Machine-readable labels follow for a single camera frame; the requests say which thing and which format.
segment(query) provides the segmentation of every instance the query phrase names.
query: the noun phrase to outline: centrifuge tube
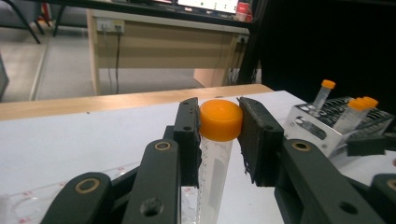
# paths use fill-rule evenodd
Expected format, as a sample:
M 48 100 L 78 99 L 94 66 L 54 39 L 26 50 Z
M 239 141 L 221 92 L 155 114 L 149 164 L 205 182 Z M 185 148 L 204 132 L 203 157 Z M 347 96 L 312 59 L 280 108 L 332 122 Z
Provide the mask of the centrifuge tube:
M 314 107 L 313 110 L 311 110 L 311 115 L 317 117 L 318 112 L 320 109 L 323 107 L 324 103 L 327 100 L 327 97 L 329 97 L 330 91 L 334 89 L 335 87 L 335 82 L 330 81 L 328 79 L 323 79 L 321 83 L 321 88 L 318 92 L 317 97 L 315 98 L 314 103 L 312 103 L 312 106 Z
M 361 123 L 362 115 L 367 108 L 367 105 L 362 100 L 349 100 L 346 110 L 332 127 L 341 134 L 354 131 Z
M 198 224 L 217 223 L 233 140 L 241 132 L 242 117 L 241 108 L 227 100 L 209 100 L 200 107 Z

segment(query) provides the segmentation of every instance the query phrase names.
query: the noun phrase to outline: floor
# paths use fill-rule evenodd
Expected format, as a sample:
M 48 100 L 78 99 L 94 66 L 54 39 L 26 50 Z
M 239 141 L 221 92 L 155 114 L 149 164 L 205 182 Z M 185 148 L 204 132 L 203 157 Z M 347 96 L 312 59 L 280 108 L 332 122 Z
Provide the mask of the floor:
M 53 27 L 41 23 L 41 44 L 27 30 L 0 28 L 0 53 L 9 77 L 1 99 L 5 102 L 36 101 L 94 96 L 88 32 L 86 28 Z M 115 94 L 114 69 L 101 69 L 103 94 Z M 202 88 L 192 69 L 119 69 L 119 93 Z

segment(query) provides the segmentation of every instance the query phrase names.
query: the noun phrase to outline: orange tube cap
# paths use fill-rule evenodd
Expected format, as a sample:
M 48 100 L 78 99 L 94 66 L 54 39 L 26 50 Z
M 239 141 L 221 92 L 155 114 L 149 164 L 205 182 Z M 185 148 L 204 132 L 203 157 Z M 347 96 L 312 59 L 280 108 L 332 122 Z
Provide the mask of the orange tube cap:
M 206 101 L 200 107 L 200 134 L 213 141 L 231 141 L 241 133 L 242 118 L 242 109 L 233 102 Z

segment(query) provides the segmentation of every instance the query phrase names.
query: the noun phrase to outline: computer screen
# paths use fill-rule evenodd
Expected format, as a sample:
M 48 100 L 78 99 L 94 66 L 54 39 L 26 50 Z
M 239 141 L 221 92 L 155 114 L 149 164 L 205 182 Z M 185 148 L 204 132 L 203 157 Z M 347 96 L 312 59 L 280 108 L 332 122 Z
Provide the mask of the computer screen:
M 198 7 L 209 10 L 236 13 L 238 0 L 178 0 L 177 3 L 185 7 Z

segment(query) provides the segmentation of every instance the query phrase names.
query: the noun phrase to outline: power outlet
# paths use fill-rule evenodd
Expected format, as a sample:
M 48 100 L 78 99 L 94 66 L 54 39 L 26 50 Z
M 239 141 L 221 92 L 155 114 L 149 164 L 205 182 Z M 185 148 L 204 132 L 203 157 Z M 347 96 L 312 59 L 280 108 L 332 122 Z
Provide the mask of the power outlet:
M 237 42 L 239 44 L 246 44 L 248 42 L 248 35 L 239 35 Z
M 117 32 L 117 27 L 119 27 L 122 33 L 125 32 L 125 21 L 123 20 L 114 20 L 108 18 L 96 18 L 96 29 L 97 31 L 104 31 L 106 32 Z

